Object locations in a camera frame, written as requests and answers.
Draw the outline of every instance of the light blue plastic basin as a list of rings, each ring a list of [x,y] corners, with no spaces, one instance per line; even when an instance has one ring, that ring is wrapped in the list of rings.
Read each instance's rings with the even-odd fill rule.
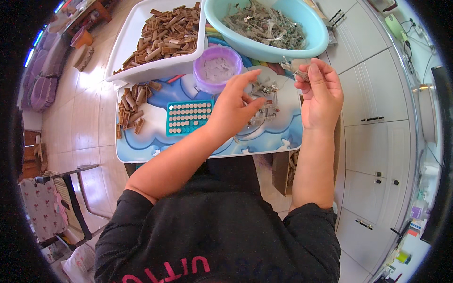
[[[243,55],[259,61],[277,63],[283,60],[284,55],[288,60],[312,58],[327,48],[329,36],[326,25],[318,14],[302,0],[279,0],[272,5],[272,8],[281,10],[285,16],[302,24],[308,42],[305,50],[286,50],[265,45],[232,31],[221,22],[227,15],[229,3],[231,3],[232,11],[235,9],[235,3],[239,3],[241,8],[249,5],[248,0],[206,0],[204,6],[206,19],[223,35],[225,41],[232,48]]]

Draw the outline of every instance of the white plastic tray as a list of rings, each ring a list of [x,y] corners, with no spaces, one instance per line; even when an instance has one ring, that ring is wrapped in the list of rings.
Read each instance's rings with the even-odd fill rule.
[[[181,5],[186,5],[189,8],[195,6],[196,2],[201,2],[200,25],[198,28],[198,43],[197,50],[192,54],[172,57],[167,59],[149,62],[141,66],[124,70],[118,74],[112,75],[113,71],[118,71],[123,67],[123,62],[137,50],[137,43],[141,38],[141,30],[152,14],[151,9],[159,11],[172,10]],[[180,74],[192,73],[193,61],[201,56],[204,50],[205,41],[205,22],[204,15],[205,0],[144,0],[136,4],[130,11],[127,19],[121,28],[120,34],[116,38],[115,45],[110,54],[107,64],[108,82],[120,80],[130,84],[146,82],[149,80],[160,79],[163,77],[172,77]]]

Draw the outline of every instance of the white cabinet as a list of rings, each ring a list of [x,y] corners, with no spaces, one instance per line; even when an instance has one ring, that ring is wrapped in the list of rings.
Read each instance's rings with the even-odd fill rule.
[[[328,18],[339,9],[346,12],[344,21],[334,30],[338,45],[326,50],[337,73],[340,74],[388,48],[370,16],[358,3],[350,9],[352,1],[341,0],[337,3],[336,0],[319,0],[317,3]]]
[[[362,283],[370,273],[352,259],[344,250],[340,256],[339,283]]]
[[[408,119],[403,87],[390,51],[344,72],[340,81],[345,126]]]
[[[342,208],[337,238],[342,250],[366,271],[373,272],[392,237],[389,228],[371,224],[367,219]]]
[[[387,176],[388,123],[345,127],[346,169]]]
[[[348,208],[349,199],[349,209],[353,212],[366,216],[376,225],[394,227],[409,176],[409,122],[405,120],[345,127],[345,141],[346,169],[374,176],[349,172],[343,206]],[[377,180],[376,177],[385,178],[381,181],[381,184],[385,183],[383,195],[382,191],[377,190],[381,186],[371,183],[372,180]],[[354,203],[360,198],[354,194],[364,197],[363,201],[369,205],[379,199],[382,203],[380,210],[367,211],[366,206]],[[377,209],[378,203],[373,203],[373,207]]]
[[[402,182],[409,170],[409,122],[345,127],[346,169]]]
[[[377,224],[386,192],[386,179],[346,170],[343,207]]]

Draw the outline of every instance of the wrist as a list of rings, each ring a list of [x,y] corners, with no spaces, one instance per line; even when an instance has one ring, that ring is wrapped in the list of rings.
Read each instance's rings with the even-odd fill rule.
[[[333,130],[304,129],[303,136],[310,140],[330,140],[333,139]]]
[[[199,128],[197,131],[200,131],[202,138],[206,141],[209,141],[210,144],[213,144],[216,149],[224,144],[229,138],[224,137],[222,133],[216,126],[213,126],[211,123],[207,122],[204,126]]]

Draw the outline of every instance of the white paper piece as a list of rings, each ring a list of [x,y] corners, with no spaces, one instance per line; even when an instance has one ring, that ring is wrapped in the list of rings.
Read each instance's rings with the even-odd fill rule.
[[[204,61],[202,74],[208,82],[220,83],[233,76],[233,67],[224,58],[214,58]]]

